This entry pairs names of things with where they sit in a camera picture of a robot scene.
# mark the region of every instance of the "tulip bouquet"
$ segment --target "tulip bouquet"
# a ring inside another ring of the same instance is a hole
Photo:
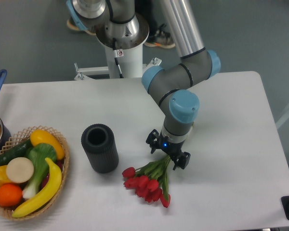
[[[135,189],[135,194],[149,203],[160,200],[168,208],[171,197],[168,193],[167,168],[170,161],[171,158],[166,156],[138,169],[127,168],[122,172],[125,188]]]

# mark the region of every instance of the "bok choy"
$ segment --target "bok choy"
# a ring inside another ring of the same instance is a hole
[[[31,160],[34,166],[33,176],[30,178],[23,190],[23,198],[27,200],[39,192],[39,187],[49,172],[49,167],[45,158],[49,157],[53,162],[55,162],[56,151],[50,144],[40,143],[29,153],[26,153],[25,157]]]

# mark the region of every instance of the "black cup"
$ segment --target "black cup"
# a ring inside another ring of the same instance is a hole
[[[81,145],[96,172],[108,173],[118,166],[115,136],[108,126],[93,124],[87,127],[81,136]]]

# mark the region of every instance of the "person's shoe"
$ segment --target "person's shoe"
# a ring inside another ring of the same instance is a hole
[[[149,35],[144,43],[148,47],[162,47],[165,49],[174,48],[175,44],[169,32],[165,32],[165,24],[162,24],[154,35]]]
[[[69,28],[72,31],[77,31],[77,32],[83,32],[82,30],[79,30],[79,28],[76,26],[74,20],[72,17],[70,17],[67,22],[66,22],[66,26],[67,28]],[[84,30],[84,32],[86,32],[89,35],[96,35],[95,32],[91,32],[89,30]]]

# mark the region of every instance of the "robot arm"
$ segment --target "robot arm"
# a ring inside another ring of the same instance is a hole
[[[106,56],[107,49],[130,52],[132,58],[122,62],[123,75],[138,76],[135,73],[142,74],[142,57],[134,60],[142,55],[142,50],[141,54],[133,53],[133,48],[142,49],[149,31],[147,23],[135,17],[134,1],[68,0],[67,6],[81,30],[102,25],[96,35],[105,46]],[[160,134],[153,130],[146,142],[152,148],[151,153],[161,149],[168,154],[174,161],[173,169],[184,169],[190,154],[181,148],[199,108],[197,96],[187,89],[218,73],[221,63],[214,51],[205,49],[188,0],[160,0],[160,3],[182,62],[169,70],[153,66],[143,74],[144,88],[165,114]],[[118,58],[114,57],[112,63],[107,58],[110,78],[122,76]]]
[[[146,142],[167,153],[176,167],[184,169],[190,154],[181,147],[197,116],[199,100],[188,88],[220,71],[214,51],[206,51],[188,0],[160,0],[171,28],[181,63],[169,70],[153,66],[146,70],[142,83],[165,114],[160,134],[153,130]]]

